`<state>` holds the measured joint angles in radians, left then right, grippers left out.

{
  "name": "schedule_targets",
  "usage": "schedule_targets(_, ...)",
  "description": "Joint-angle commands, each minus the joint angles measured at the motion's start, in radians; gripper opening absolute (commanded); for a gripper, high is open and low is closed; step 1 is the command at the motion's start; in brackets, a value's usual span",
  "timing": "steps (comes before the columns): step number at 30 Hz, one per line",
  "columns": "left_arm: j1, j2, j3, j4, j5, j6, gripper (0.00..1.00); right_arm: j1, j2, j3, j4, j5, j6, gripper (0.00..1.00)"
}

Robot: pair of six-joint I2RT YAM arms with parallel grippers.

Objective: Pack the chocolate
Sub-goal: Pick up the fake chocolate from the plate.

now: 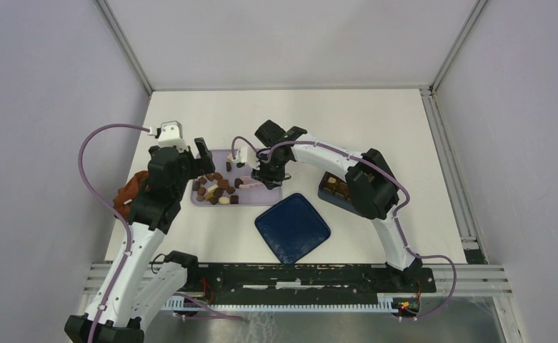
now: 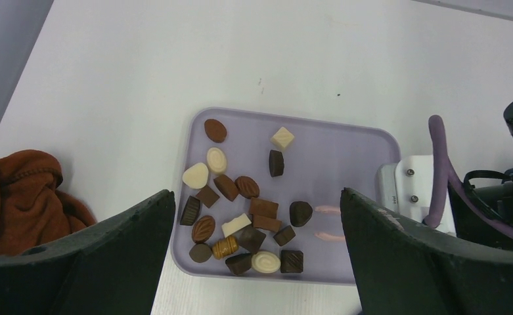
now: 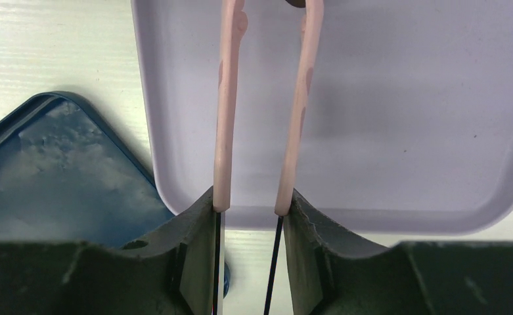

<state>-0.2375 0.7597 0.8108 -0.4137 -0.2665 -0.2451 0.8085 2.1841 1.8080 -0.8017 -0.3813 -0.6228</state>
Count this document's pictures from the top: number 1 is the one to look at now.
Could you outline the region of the pink tongs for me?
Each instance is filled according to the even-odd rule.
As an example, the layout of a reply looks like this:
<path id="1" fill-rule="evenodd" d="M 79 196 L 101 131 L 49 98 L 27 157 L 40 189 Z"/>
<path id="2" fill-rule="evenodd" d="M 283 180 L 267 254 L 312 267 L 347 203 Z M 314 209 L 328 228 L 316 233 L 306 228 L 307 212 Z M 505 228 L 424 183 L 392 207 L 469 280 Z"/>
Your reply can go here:
<path id="1" fill-rule="evenodd" d="M 264 184 L 252 177 L 238 177 L 234 180 L 234 187 L 237 189 L 250 189 L 254 187 L 263 187 Z"/>

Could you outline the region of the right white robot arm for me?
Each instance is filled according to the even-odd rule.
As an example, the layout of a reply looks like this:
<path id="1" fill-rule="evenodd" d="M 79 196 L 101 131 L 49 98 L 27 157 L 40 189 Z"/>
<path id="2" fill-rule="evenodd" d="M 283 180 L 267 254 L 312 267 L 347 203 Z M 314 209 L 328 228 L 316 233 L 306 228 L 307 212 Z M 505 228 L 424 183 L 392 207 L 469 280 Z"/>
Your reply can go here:
<path id="1" fill-rule="evenodd" d="M 352 151 L 326 143 L 293 126 L 282 129 L 271 120 L 255 132 L 264 148 L 256 153 L 252 177 L 267 189 L 281 187 L 288 179 L 289 162 L 315 166 L 345 182 L 354 210 L 372 221 L 380 238 L 389 270 L 390 286 L 405 292 L 417 283 L 422 261 L 410 251 L 397 212 L 403 207 L 398 193 L 409 194 L 396 180 L 382 153 L 376 149 Z"/>

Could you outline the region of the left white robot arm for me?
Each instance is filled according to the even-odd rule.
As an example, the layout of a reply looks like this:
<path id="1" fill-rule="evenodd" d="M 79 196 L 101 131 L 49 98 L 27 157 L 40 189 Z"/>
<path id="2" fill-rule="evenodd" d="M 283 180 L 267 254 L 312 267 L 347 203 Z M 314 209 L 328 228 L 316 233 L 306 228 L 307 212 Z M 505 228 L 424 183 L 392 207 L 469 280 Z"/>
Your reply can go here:
<path id="1" fill-rule="evenodd" d="M 203 138 L 190 148 L 153 146 L 148 177 L 131 203 L 123 248 L 99 293 L 82 315 L 71 315 L 64 331 L 72 342 L 143 342 L 145 332 L 172 294 L 191 291 L 200 282 L 194 255 L 170 252 L 153 279 L 141 287 L 152 257 L 181 209 L 191 180 L 214 173 L 212 154 Z"/>

